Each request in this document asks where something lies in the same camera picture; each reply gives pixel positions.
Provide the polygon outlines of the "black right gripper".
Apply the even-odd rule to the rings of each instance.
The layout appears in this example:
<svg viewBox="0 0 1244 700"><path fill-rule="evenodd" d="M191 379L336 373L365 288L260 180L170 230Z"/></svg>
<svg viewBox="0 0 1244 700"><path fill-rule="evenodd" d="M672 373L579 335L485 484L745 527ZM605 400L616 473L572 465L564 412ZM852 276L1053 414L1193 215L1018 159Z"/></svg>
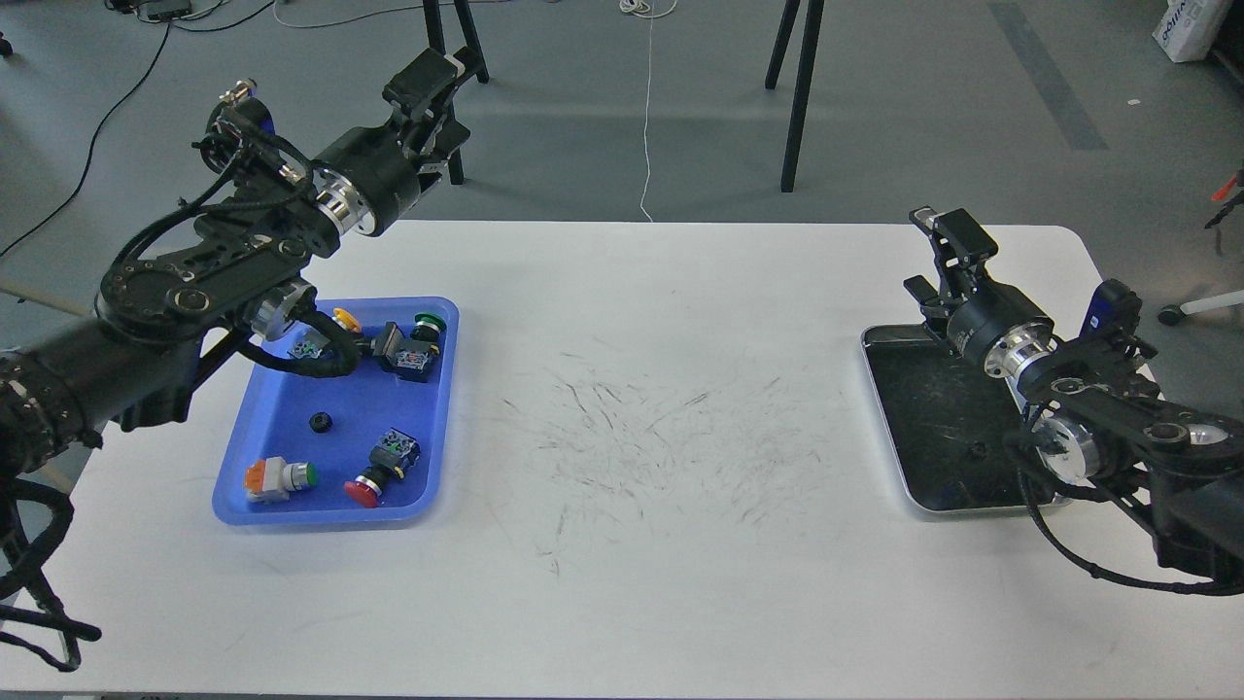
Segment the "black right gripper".
<svg viewBox="0 0 1244 700"><path fill-rule="evenodd" d="M931 242L939 279L938 288L923 275L903 282L931 337L949 339L990 378L1019 378L1052 354L1052 320L1031 298L1015 287L982 287L999 247L977 218L964 208L937 213L924 205L908 213L908 221Z"/></svg>

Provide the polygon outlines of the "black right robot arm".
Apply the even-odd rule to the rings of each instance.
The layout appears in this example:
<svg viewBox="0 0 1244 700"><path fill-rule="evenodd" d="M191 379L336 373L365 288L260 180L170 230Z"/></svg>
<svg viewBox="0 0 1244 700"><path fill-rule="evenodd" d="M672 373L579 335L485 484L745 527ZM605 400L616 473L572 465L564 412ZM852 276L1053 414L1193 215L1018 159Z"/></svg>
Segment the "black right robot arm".
<svg viewBox="0 0 1244 700"><path fill-rule="evenodd" d="M1093 288L1074 338L1014 285L991 279L999 251L964 209L924 205L911 223L931 242L938 283L912 276L923 329L977 373L1008 382L1020 426L1004 443L1033 522L1057 553L1097 579L1181 596L1242 593L1242 421L1168 402L1142 368L1140 296L1116 279ZM1033 482L1062 497L1120 507L1149 537L1157 563L1194 576L1162 583L1120 574L1069 550L1034 501Z"/></svg>

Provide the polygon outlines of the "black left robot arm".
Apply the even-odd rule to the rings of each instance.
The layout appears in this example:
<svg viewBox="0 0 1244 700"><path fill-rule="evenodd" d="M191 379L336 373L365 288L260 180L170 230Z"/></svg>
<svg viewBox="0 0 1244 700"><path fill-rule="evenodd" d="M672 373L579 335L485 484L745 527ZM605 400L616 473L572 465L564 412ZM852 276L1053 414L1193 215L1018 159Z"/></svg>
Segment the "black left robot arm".
<svg viewBox="0 0 1244 700"><path fill-rule="evenodd" d="M360 364L360 347L315 305L302 279L355 230L377 236L429 191L469 138L453 99L483 75L471 48L425 48L384 85L387 121L355 127L315 157L279 136L243 80L211 111L194 143L215 173L207 191L121 247L93 310L61 332L2 353L2 596L27 592L35 609L2 620L44 625L63 659L4 633L58 671L81 664L101 632L67 615L44 566L73 518L68 496L36 472L71 444L101 448L101 426L187 421L192 395L226 359L330 378Z"/></svg>

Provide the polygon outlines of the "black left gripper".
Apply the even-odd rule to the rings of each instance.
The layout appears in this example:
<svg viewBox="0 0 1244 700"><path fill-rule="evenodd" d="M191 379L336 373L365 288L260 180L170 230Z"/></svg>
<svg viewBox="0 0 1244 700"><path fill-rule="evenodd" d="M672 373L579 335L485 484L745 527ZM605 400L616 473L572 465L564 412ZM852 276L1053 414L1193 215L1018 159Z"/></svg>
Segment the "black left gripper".
<svg viewBox="0 0 1244 700"><path fill-rule="evenodd" d="M454 53L466 58L463 48ZM312 159L313 204L337 233L378 236L430 187L466 182L462 145L469 128L447 116L443 102L457 93L465 66L450 61L458 66L430 48L418 53L384 85L392 129L355 127Z"/></svg>

